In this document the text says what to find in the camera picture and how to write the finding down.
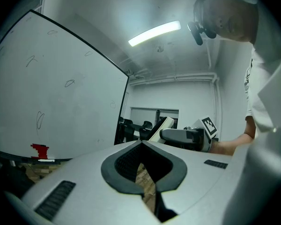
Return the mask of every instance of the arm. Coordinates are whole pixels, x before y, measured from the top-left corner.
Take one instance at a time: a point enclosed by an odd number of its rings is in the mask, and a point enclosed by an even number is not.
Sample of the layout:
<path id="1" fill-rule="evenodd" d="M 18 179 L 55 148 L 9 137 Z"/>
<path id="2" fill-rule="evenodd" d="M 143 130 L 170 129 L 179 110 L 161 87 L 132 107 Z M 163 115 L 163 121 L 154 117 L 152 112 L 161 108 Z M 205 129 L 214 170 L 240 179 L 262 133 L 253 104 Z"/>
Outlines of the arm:
<path id="1" fill-rule="evenodd" d="M 245 126 L 244 133 L 241 134 L 237 139 L 226 142 L 212 142 L 212 147 L 209 152 L 224 154 L 224 155 L 233 155 L 237 146 L 251 143 L 255 137 L 255 122 L 252 116 L 246 117 L 247 124 Z"/>

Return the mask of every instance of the red object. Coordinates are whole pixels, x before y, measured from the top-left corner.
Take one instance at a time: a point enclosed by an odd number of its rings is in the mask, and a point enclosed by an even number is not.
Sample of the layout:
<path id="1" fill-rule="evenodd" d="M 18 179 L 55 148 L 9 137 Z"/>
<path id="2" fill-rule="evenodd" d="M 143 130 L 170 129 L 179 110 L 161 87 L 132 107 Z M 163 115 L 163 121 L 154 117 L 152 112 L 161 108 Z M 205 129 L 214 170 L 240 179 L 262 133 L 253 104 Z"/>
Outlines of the red object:
<path id="1" fill-rule="evenodd" d="M 38 152 L 38 157 L 31 157 L 31 158 L 37 158 L 37 159 L 48 159 L 47 157 L 47 150 L 49 147 L 46 147 L 45 145 L 40 144 L 32 144 L 31 147 L 33 147 Z"/>

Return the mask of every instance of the fluorescent light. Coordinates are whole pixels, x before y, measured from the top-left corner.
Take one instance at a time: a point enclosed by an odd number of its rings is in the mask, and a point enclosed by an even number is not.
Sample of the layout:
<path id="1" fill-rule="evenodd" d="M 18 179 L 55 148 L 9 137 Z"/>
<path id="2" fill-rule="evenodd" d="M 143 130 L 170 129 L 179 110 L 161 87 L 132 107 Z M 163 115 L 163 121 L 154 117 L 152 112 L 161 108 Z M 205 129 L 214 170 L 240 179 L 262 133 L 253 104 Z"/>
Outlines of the fluorescent light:
<path id="1" fill-rule="evenodd" d="M 156 28 L 152 28 L 148 31 L 145 31 L 145 32 L 141 33 L 140 35 L 137 35 L 136 37 L 129 40 L 128 43 L 130 43 L 130 45 L 133 47 L 150 38 L 154 38 L 163 33 L 171 32 L 171 31 L 175 31 L 175 30 L 179 30 L 179 29 L 181 29 L 181 25 L 180 25 L 179 21 L 169 22 L 169 23 L 160 25 Z"/>

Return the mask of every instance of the man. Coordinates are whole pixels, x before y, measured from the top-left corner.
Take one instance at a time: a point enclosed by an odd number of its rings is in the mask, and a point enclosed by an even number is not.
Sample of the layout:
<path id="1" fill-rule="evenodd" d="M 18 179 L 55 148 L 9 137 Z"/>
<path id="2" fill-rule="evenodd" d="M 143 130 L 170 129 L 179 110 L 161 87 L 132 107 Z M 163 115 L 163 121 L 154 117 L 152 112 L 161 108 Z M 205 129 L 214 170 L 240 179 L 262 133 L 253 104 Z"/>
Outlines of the man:
<path id="1" fill-rule="evenodd" d="M 253 44 L 251 65 L 244 80 L 248 101 L 244 133 L 233 141 L 214 141 L 210 149 L 212 153 L 233 155 L 237 146 L 254 140 L 255 131 L 265 132 L 273 128 L 258 92 L 281 62 L 281 31 L 275 19 L 259 2 L 197 0 L 194 16 L 204 28 L 221 37 Z"/>

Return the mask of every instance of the person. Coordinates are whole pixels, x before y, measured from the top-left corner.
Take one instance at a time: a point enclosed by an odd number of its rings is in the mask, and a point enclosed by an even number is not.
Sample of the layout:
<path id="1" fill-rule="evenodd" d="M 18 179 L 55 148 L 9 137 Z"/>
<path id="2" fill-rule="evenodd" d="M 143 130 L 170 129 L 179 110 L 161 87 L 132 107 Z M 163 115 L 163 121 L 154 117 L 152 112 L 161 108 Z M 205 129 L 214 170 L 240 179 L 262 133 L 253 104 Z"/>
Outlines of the person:
<path id="1" fill-rule="evenodd" d="M 233 155 L 237 146 L 252 143 L 257 133 L 273 129 L 258 92 L 281 62 L 281 30 L 261 4 L 243 0 L 196 0 L 194 17 L 205 29 L 238 42 L 253 45 L 244 87 L 248 107 L 244 133 L 233 141 L 213 141 L 211 153 Z"/>

